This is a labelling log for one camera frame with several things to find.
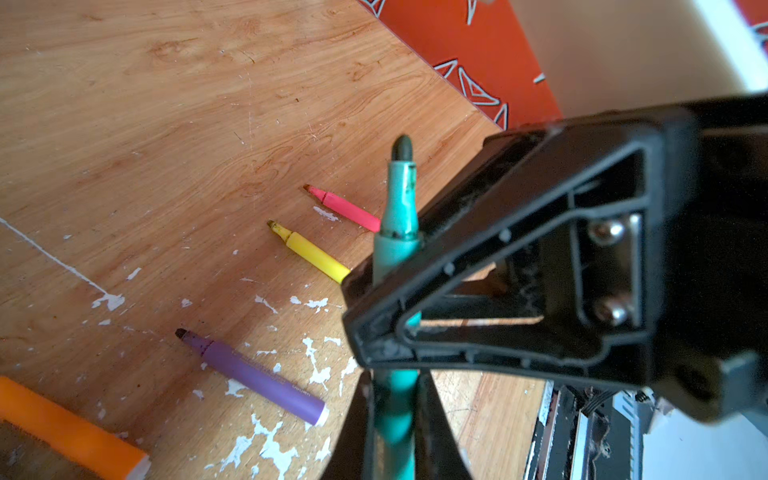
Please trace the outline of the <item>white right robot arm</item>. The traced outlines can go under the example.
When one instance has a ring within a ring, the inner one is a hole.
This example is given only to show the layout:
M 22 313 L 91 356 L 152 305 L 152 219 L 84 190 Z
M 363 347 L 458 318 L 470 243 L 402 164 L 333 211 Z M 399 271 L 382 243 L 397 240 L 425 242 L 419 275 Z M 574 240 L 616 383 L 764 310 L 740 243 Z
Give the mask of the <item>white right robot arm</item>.
M 466 479 L 432 374 L 649 388 L 767 421 L 767 59 L 731 1 L 515 1 L 564 112 L 486 138 L 424 209 L 399 137 L 342 283 L 362 368 L 327 479 Z

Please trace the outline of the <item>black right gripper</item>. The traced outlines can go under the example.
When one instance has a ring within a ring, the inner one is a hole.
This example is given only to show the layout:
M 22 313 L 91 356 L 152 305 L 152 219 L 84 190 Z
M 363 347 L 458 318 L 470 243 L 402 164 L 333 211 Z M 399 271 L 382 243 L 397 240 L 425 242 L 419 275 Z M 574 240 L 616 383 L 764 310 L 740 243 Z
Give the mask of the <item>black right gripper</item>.
M 674 224 L 653 387 L 715 422 L 767 407 L 767 96 L 689 108 L 699 185 Z

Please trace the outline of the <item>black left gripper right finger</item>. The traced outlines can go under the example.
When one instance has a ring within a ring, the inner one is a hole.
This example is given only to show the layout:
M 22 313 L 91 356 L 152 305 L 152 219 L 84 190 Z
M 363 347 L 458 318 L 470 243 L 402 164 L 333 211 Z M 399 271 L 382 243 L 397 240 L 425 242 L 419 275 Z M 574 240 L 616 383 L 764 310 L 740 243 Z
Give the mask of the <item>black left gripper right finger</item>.
M 429 371 L 419 373 L 414 413 L 415 478 L 471 480 Z

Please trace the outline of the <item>orange highlighter pen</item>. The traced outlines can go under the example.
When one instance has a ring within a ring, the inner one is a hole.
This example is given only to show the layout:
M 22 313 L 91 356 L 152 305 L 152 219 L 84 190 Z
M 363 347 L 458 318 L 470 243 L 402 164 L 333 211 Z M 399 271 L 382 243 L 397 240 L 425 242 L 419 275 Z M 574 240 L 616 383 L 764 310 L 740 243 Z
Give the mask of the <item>orange highlighter pen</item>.
M 144 479 L 147 453 L 10 378 L 1 378 L 1 419 L 101 479 Z

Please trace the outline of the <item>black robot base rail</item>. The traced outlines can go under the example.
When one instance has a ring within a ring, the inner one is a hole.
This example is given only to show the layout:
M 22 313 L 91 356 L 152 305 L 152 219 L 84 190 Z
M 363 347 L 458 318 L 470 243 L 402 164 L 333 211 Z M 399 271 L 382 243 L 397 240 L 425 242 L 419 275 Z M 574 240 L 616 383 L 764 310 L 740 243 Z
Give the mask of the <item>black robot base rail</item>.
M 546 383 L 525 479 L 642 478 L 643 435 L 653 397 Z

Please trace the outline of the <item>purple highlighter pen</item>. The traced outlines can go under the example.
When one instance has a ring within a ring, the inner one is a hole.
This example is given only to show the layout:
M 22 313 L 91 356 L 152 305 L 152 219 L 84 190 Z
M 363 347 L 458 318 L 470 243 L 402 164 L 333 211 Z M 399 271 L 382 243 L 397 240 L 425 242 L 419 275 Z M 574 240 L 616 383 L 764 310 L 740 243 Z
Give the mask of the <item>purple highlighter pen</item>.
M 322 425 L 327 420 L 329 410 L 322 400 L 268 372 L 229 345 L 184 328 L 177 328 L 175 335 L 227 379 L 237 381 L 312 426 Z

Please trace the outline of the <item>green highlighter pen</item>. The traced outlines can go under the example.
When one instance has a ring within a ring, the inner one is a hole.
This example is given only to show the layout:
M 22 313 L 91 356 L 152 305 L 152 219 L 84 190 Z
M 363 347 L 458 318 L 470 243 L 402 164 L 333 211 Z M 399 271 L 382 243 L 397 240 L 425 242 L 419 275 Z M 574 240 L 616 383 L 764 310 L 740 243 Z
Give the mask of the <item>green highlighter pen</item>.
M 417 167 L 409 136 L 398 137 L 388 166 L 387 201 L 374 237 L 373 280 L 378 283 L 411 257 L 420 246 L 416 209 Z M 419 372 L 383 370 L 373 373 L 375 427 L 383 441 L 386 479 L 415 477 L 414 396 Z

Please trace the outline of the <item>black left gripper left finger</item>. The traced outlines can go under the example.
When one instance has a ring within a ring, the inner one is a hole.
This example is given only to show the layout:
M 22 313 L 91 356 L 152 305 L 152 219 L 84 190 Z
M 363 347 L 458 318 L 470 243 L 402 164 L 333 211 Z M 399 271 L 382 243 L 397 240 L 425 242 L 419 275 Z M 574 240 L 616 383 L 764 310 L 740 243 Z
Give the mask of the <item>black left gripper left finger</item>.
M 364 370 L 322 480 L 374 478 L 375 395 L 371 372 Z

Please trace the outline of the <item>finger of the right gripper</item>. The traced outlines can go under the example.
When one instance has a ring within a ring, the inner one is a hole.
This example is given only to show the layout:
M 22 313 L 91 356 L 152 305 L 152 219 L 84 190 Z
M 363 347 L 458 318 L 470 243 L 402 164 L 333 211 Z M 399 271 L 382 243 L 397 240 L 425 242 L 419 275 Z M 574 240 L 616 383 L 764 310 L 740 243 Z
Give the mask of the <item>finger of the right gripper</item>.
M 667 106 L 499 134 L 420 213 L 422 243 L 342 285 L 370 369 L 651 375 L 700 126 Z

